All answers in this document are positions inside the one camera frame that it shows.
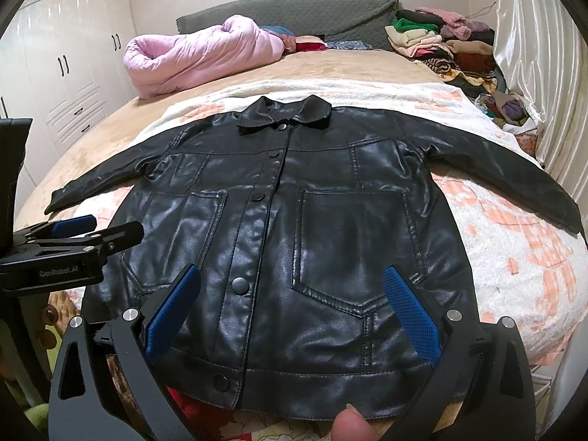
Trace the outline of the person's right hand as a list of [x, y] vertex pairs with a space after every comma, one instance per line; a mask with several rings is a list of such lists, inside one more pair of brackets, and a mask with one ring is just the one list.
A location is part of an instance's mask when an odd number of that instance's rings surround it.
[[332, 441], [378, 441], [380, 435], [350, 403], [335, 417]]

